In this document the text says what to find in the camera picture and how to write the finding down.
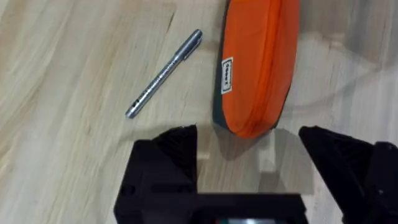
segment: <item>silver pen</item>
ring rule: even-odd
[[[148,100],[154,95],[156,90],[166,80],[167,77],[173,72],[182,60],[186,60],[189,55],[199,46],[202,40],[202,32],[197,29],[191,34],[191,36],[181,45],[176,51],[174,56],[169,60],[167,65],[157,74],[157,76],[151,81],[147,88],[141,93],[141,95],[134,101],[134,103],[126,111],[126,117],[133,119],[138,112],[144,107]]]

